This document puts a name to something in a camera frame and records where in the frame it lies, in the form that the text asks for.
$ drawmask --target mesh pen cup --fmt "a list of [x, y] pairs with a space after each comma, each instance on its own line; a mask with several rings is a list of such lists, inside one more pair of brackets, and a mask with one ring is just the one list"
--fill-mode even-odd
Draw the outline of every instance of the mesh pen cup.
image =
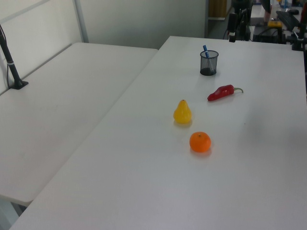
[[205, 51], [201, 52], [201, 74], [211, 76], [216, 74], [217, 57], [219, 53], [213, 50], [208, 50], [208, 56]]

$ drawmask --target chili pepper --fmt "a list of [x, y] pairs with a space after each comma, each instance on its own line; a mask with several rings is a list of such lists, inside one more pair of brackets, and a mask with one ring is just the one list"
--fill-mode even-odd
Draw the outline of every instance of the chili pepper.
[[211, 93], [207, 99], [209, 102], [215, 101], [219, 98], [234, 94], [235, 90], [241, 90], [243, 92], [241, 88], [234, 88], [232, 85], [226, 85], [219, 87], [214, 93]]

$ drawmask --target pear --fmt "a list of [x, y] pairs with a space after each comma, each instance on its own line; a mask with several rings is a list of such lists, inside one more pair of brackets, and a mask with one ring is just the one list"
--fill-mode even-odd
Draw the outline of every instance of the pear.
[[181, 100], [173, 115], [175, 121], [180, 124], [189, 123], [192, 118], [192, 112], [185, 100]]

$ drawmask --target black pole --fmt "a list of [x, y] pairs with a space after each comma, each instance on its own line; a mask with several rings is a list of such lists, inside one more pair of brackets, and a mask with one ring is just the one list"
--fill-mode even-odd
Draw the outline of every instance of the black pole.
[[10, 51], [9, 51], [9, 48], [7, 46], [6, 40], [4, 39], [4, 34], [2, 33], [1, 29], [0, 29], [0, 45], [1, 45], [2, 51], [4, 53], [4, 56], [6, 58], [6, 61], [8, 63], [8, 66], [10, 67], [11, 73], [14, 77], [15, 83], [11, 88], [19, 90], [19, 89], [23, 88], [25, 85], [27, 85], [28, 82], [22, 81], [20, 79], [19, 74], [18, 74], [17, 69], [16, 69], [15, 64], [14, 64], [13, 58], [12, 58]]

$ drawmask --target metal stand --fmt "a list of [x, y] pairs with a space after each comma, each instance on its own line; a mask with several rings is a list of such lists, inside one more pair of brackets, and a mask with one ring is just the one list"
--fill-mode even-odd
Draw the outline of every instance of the metal stand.
[[300, 24], [299, 27], [300, 31], [298, 35], [294, 33], [295, 37], [287, 36], [286, 41], [292, 44], [292, 50], [304, 51], [305, 45], [307, 44], [307, 38], [304, 38], [306, 32], [306, 24]]
[[0, 45], [2, 48], [2, 51], [4, 53], [4, 56], [6, 58], [6, 61], [8, 63], [8, 66], [10, 67], [11, 73], [14, 78], [14, 85], [11, 87], [12, 89], [19, 90], [23, 88], [25, 85], [28, 84], [26, 81], [22, 81], [19, 77], [19, 74], [17, 72], [17, 69], [15, 67], [14, 61], [12, 59], [12, 56], [10, 54], [9, 48], [7, 46], [6, 40], [4, 38], [4, 34], [2, 33], [2, 30], [0, 29]]

